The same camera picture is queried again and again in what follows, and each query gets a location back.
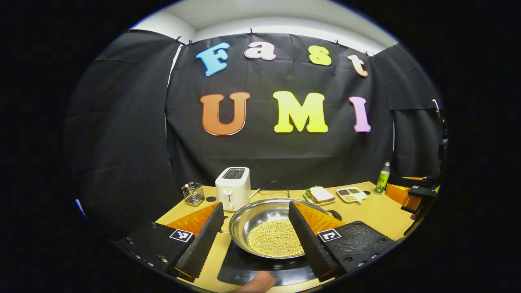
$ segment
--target wooden table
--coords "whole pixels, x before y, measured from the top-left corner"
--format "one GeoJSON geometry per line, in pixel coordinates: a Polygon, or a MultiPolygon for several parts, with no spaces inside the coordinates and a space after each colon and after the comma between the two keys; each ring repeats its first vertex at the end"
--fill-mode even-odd
{"type": "MultiPolygon", "coordinates": [[[[369,181],[359,184],[329,187],[326,189],[332,194],[336,195],[336,200],[334,203],[321,206],[321,208],[323,208],[324,210],[337,211],[342,216],[342,221],[346,224],[351,223],[353,221],[362,221],[370,227],[374,228],[375,230],[379,231],[380,233],[386,235],[390,239],[398,240],[403,237],[403,233],[413,223],[413,220],[411,220],[411,214],[404,210],[401,210],[400,204],[391,200],[384,193],[375,194],[375,185],[369,181]],[[367,196],[367,198],[364,200],[362,204],[359,204],[357,202],[345,203],[341,198],[338,197],[338,195],[336,195],[336,190],[339,188],[352,186],[356,186],[362,190],[368,190],[371,192],[371,194],[367,196]]],[[[217,197],[215,187],[203,186],[203,190],[205,197],[217,197]]],[[[303,192],[304,190],[290,190],[290,197],[304,199],[303,192]]],[[[262,192],[258,192],[256,195],[254,195],[250,199],[250,202],[254,202],[261,199],[280,197],[287,197],[287,191],[265,190],[262,192]]],[[[198,209],[207,207],[214,203],[215,202],[204,201],[199,206],[193,207],[185,204],[184,202],[180,202],[179,204],[174,206],[170,211],[164,214],[161,218],[159,218],[156,222],[159,224],[166,225],[198,209]]],[[[224,214],[225,216],[232,216],[234,212],[224,211],[224,214]]],[[[228,224],[229,219],[226,219],[222,226],[223,231],[228,231],[228,224]]],[[[203,266],[199,278],[195,279],[194,283],[187,282],[180,278],[178,279],[188,283],[196,291],[203,291],[200,290],[200,288],[202,288],[214,292],[229,292],[239,288],[240,285],[224,283],[217,279],[217,275],[221,268],[222,262],[224,261],[230,242],[230,235],[217,233],[217,236],[215,237],[212,248],[208,253],[208,258],[206,259],[206,262],[203,266]]],[[[298,292],[306,289],[311,289],[325,282],[321,283],[318,281],[318,279],[313,279],[293,285],[275,286],[271,288],[268,291],[268,293],[298,292]]]]}

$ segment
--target green bottle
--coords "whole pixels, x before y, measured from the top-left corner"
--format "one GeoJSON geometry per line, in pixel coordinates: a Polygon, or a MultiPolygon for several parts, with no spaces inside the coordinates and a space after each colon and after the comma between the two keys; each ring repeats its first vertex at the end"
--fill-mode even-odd
{"type": "Polygon", "coordinates": [[[376,194],[382,194],[387,186],[387,179],[389,179],[389,174],[391,174],[391,169],[389,168],[390,165],[391,163],[386,162],[386,165],[383,167],[382,171],[380,171],[380,176],[378,176],[378,181],[376,182],[376,194]]]}

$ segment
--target black cooktop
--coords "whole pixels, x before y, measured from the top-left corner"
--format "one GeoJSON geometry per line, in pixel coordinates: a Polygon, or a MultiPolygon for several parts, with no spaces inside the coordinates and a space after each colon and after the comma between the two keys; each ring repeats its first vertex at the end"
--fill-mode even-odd
{"type": "Polygon", "coordinates": [[[306,256],[292,259],[267,259],[244,251],[230,243],[217,279],[221,282],[244,285],[258,271],[267,271],[276,280],[275,286],[302,283],[315,278],[306,256]]]}

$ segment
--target white ceiling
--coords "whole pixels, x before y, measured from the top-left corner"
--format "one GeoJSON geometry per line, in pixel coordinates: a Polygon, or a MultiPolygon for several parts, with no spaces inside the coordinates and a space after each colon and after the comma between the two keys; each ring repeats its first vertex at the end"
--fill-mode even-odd
{"type": "Polygon", "coordinates": [[[366,18],[329,0],[183,0],[163,11],[199,31],[223,22],[254,17],[294,17],[328,23],[385,47],[395,39],[366,18]]]}

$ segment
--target finger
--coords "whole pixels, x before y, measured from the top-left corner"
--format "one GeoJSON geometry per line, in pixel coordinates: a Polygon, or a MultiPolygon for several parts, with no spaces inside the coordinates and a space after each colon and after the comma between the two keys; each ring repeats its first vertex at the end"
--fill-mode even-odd
{"type": "Polygon", "coordinates": [[[268,272],[258,272],[255,277],[233,293],[265,293],[275,285],[275,279],[268,272]]]}

